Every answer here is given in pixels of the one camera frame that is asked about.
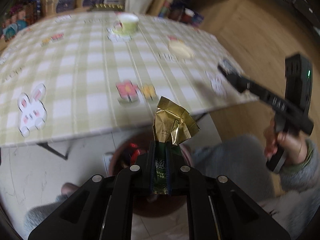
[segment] tile floor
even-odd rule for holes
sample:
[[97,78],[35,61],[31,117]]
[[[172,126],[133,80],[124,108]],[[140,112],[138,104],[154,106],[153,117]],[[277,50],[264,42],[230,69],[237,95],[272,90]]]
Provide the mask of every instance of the tile floor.
[[[186,141],[191,149],[221,142],[210,117],[198,125],[200,132]],[[92,175],[106,176],[103,155],[141,129],[73,140],[68,161],[39,146],[1,149],[0,201],[14,228],[24,238],[23,219],[32,207],[54,202],[65,182],[82,185]],[[70,142],[50,146],[65,152]],[[132,218],[132,239],[188,239],[187,207],[161,218]]]

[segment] green teacup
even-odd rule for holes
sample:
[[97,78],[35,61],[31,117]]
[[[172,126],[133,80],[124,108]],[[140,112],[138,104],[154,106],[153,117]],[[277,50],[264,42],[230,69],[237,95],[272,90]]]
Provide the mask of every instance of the green teacup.
[[119,21],[113,26],[113,33],[119,35],[131,35],[137,32],[139,18],[131,13],[121,13],[118,15]]

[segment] table leg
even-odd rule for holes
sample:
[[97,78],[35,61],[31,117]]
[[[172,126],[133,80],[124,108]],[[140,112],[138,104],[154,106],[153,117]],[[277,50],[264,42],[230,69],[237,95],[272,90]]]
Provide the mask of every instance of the table leg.
[[195,116],[195,121],[199,122],[203,117],[205,117],[207,115],[207,113],[204,114],[198,114]]
[[64,160],[68,160],[68,155],[71,149],[71,145],[69,146],[69,148],[67,149],[66,155],[61,154],[60,152],[56,151],[55,149],[52,149],[48,143],[38,143],[38,145],[44,149],[46,149],[47,151],[59,156],[60,158],[64,159]]

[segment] checkered tablecloth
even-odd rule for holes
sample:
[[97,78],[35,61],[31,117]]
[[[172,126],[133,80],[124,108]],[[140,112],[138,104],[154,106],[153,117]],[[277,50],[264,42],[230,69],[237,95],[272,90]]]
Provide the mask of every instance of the checkered tablecloth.
[[[213,35],[157,17],[139,18],[138,32],[125,39],[110,32],[117,20],[113,12],[53,18],[20,31],[0,58],[0,146],[151,124],[161,96],[191,114],[254,100],[217,78],[223,58],[242,70]],[[44,43],[59,34],[62,39]],[[191,47],[194,59],[172,55],[172,37]],[[222,93],[214,88],[217,81]],[[33,100],[39,84],[46,88],[45,125],[24,137],[17,101],[21,93]]]

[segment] person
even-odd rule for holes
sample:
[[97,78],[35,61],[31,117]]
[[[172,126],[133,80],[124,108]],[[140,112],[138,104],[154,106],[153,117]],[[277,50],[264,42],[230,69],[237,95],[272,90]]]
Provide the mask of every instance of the person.
[[[192,154],[194,167],[202,174],[216,178],[229,177],[249,197],[296,239],[308,225],[320,205],[320,169],[316,145],[302,135],[297,137],[274,133],[274,121],[265,129],[266,147],[258,139],[242,135],[214,147],[203,147]],[[287,152],[280,171],[285,195],[275,197],[271,172],[266,160],[277,152],[277,145]],[[25,218],[25,231],[30,232],[49,216],[77,187],[68,184],[57,202],[31,209]]]

